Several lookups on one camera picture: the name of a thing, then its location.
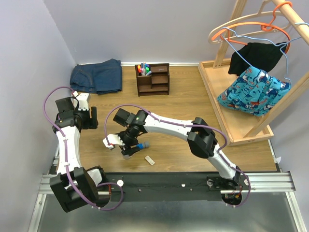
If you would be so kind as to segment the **clear round pin container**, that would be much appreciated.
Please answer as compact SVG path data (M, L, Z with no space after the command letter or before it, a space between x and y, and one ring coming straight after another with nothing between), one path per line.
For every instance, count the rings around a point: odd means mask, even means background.
M127 159L127 160L130 159L131 157L132 157L132 155L124 155L124 156L123 156L123 158L124 158L124 159Z

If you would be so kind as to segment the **brown wooden desk organizer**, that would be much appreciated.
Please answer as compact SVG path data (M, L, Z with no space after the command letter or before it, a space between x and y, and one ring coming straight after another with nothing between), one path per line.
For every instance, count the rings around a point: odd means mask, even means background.
M149 64L151 75L143 76L138 72L138 68L135 65L137 93L138 96L150 96L150 95L169 95L170 92L170 74L169 63L155 63Z

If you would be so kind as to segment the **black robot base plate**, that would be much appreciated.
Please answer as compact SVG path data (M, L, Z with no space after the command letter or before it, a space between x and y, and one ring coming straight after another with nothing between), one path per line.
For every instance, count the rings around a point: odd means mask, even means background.
M57 198L64 197L76 206L89 203L102 209L109 202L207 200L240 205L241 194L249 188L239 173L229 180L220 177L218 172L104 173L100 170L97 180L93 180L84 168L77 168L70 175L83 197L72 190L62 194L51 180L50 187Z

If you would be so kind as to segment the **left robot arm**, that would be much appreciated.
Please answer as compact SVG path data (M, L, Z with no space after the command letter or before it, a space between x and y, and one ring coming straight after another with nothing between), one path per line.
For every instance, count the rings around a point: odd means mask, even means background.
M58 114L53 131L59 142L59 163L56 176L50 179L50 188L67 213L91 201L100 207L107 200L99 198L107 177L100 166L86 170L81 165L79 140L82 130L98 127L97 109L89 107L89 95L66 97L56 101Z

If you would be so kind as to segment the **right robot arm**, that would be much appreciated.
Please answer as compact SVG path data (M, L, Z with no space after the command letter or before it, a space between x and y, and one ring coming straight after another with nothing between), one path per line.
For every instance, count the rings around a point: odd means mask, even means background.
M139 110L136 114L119 109L113 121L126 128L117 133L117 145L124 157L130 158L134 153L146 146L139 143L138 137L146 133L160 133L180 138L186 141L193 155L207 159L219 173L219 187L236 189L239 185L240 174L222 152L215 133L208 124L199 117L193 121L184 121L148 114Z

